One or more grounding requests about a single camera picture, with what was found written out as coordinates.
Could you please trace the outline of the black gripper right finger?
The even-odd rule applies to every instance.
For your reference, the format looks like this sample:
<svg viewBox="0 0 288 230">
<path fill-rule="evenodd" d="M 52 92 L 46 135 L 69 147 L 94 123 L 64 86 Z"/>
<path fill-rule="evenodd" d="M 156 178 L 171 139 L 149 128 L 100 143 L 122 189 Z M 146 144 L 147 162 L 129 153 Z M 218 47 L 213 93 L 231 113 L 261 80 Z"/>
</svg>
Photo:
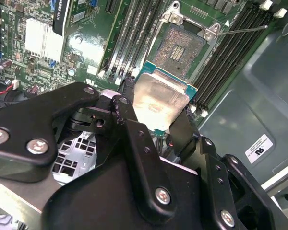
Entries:
<svg viewBox="0 0 288 230">
<path fill-rule="evenodd" d="M 199 175 L 201 218 L 211 230 L 284 230 L 286 217 L 235 156 L 220 157 L 184 108 L 169 128 L 179 162 Z"/>
</svg>

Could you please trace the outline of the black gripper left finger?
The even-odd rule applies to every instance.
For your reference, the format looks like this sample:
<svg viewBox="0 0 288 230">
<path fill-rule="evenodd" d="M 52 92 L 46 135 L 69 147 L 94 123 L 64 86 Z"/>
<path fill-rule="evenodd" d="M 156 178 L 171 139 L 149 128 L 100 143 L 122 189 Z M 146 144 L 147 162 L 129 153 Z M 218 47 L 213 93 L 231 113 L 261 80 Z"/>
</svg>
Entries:
<svg viewBox="0 0 288 230">
<path fill-rule="evenodd" d="M 24 183 L 46 179 L 58 155 L 57 141 L 67 119 L 89 108 L 103 119 L 109 133 L 124 144 L 136 204 L 154 224 L 170 220 L 177 204 L 146 125 L 138 122 L 132 103 L 115 95 L 106 110 L 96 107 L 100 96 L 75 82 L 0 109 L 0 178 Z"/>
</svg>

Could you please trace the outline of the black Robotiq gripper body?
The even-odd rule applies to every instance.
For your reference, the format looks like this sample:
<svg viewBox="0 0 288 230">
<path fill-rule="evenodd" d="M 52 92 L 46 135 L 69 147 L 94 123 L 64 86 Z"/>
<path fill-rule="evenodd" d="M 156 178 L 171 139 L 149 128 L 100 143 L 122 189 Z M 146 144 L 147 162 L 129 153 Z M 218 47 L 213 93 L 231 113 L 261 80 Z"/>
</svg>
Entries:
<svg viewBox="0 0 288 230">
<path fill-rule="evenodd" d="M 44 230 L 202 230 L 199 176 L 162 159 L 178 199 L 164 225 L 139 213 L 123 157 L 115 157 L 57 190 L 42 213 Z"/>
</svg>

